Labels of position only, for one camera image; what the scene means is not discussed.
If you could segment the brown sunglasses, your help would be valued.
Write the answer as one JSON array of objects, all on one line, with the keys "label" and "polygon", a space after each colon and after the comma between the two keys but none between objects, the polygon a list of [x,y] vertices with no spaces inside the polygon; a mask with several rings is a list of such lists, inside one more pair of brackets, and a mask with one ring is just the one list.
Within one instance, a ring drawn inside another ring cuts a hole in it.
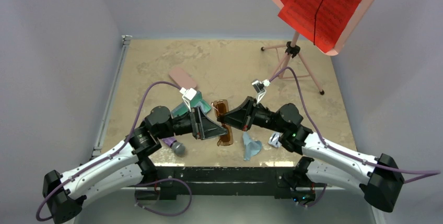
[{"label": "brown sunglasses", "polygon": [[[216,100],[212,102],[216,117],[219,117],[229,111],[228,101],[226,99]],[[227,134],[220,135],[217,146],[230,146],[234,142],[231,126],[224,123],[221,124],[227,130]]]}]

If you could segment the teal glasses case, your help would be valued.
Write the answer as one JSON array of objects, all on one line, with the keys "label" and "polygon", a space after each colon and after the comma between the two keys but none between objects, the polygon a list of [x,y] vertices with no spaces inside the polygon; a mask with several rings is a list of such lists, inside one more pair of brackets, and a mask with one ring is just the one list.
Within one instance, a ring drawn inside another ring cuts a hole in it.
[{"label": "teal glasses case", "polygon": [[[202,93],[199,90],[196,91],[196,95],[190,101],[190,107],[192,108],[200,107],[204,114],[207,114],[212,109],[212,107],[203,99]],[[184,115],[187,111],[188,108],[186,107],[186,104],[182,102],[171,111],[171,115],[173,117],[177,117]]]}]

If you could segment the pink glasses case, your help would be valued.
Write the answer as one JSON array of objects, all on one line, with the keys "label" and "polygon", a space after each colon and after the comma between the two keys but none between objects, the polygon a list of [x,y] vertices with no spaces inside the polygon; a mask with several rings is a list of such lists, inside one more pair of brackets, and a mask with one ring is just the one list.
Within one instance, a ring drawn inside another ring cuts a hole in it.
[{"label": "pink glasses case", "polygon": [[176,66],[170,70],[168,75],[180,87],[186,89],[197,88],[197,82],[179,66]]}]

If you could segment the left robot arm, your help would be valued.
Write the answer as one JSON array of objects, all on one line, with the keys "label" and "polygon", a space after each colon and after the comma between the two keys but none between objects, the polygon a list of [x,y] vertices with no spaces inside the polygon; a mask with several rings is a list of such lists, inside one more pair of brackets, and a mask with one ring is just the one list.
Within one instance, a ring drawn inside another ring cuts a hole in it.
[{"label": "left robot arm", "polygon": [[165,106],[153,108],[141,122],[131,130],[126,139],[111,150],[85,164],[59,173],[53,170],[44,176],[43,204],[50,211],[50,220],[65,223],[78,215],[82,206],[99,182],[120,169],[135,165],[139,170],[135,179],[143,187],[154,184],[156,169],[149,156],[161,148],[160,139],[176,135],[192,134],[195,139],[209,139],[227,134],[227,130],[209,119],[200,108],[192,108],[179,117],[172,117]]}]

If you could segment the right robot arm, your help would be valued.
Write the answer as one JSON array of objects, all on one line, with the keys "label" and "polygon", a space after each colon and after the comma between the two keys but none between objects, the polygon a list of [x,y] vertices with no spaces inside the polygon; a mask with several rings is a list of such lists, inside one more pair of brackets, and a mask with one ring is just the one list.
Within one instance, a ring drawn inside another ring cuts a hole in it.
[{"label": "right robot arm", "polygon": [[221,111],[217,120],[242,131],[256,125],[279,132],[279,142],[287,151],[320,159],[346,172],[358,181],[357,187],[367,203],[393,212],[405,182],[395,160],[386,154],[376,157],[358,153],[321,138],[319,133],[302,125],[303,117],[294,104],[287,103],[272,112],[255,98],[247,97],[240,106]]}]

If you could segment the crumpled blue cleaning cloth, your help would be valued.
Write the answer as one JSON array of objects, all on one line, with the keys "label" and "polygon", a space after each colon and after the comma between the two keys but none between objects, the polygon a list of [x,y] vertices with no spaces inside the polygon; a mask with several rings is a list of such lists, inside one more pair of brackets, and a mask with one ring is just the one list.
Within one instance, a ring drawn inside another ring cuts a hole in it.
[{"label": "crumpled blue cleaning cloth", "polygon": [[244,145],[244,161],[250,161],[250,159],[257,155],[262,149],[262,143],[259,140],[254,140],[248,134],[248,132],[243,132],[242,135],[243,145]]}]

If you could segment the purple microphone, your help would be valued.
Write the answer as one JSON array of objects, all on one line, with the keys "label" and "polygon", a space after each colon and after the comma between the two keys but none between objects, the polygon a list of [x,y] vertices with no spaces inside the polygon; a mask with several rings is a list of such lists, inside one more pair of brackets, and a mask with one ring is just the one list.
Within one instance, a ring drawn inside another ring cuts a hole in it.
[{"label": "purple microphone", "polygon": [[175,155],[180,157],[185,155],[185,145],[177,141],[175,137],[163,138],[162,141],[174,152]]}]

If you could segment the white folded glasses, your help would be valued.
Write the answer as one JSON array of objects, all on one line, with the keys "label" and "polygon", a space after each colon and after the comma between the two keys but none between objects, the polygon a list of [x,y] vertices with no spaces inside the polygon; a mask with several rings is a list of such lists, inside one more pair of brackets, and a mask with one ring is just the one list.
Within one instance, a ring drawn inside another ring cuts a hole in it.
[{"label": "white folded glasses", "polygon": [[281,146],[281,143],[279,142],[280,136],[280,133],[274,132],[269,138],[268,144],[274,148],[279,148]]}]

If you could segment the red sheet music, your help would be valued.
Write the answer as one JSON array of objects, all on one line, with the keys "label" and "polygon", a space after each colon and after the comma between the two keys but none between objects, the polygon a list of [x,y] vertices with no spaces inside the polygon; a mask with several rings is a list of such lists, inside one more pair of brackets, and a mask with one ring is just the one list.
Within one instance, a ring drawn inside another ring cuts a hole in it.
[{"label": "red sheet music", "polygon": [[362,0],[280,0],[278,17],[322,52],[332,50]]}]

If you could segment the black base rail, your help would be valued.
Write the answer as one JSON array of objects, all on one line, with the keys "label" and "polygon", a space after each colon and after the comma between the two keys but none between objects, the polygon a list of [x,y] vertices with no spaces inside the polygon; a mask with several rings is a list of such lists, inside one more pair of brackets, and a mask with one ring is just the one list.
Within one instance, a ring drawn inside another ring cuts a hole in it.
[{"label": "black base rail", "polygon": [[322,188],[295,167],[157,167],[142,184],[156,182],[161,200],[178,195],[272,196],[289,199],[293,191]]}]

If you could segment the aluminium frame rail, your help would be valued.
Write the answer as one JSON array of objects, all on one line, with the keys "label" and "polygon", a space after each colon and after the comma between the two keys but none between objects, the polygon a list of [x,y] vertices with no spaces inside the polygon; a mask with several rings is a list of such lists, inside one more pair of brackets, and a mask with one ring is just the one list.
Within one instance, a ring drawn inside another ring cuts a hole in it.
[{"label": "aluminium frame rail", "polygon": [[73,169],[91,157],[121,60],[122,41],[121,33],[94,34],[86,41],[87,46],[75,47],[75,59],[64,72],[68,112],[63,118],[73,126],[60,150],[62,158],[72,158],[58,166],[61,171]]}]

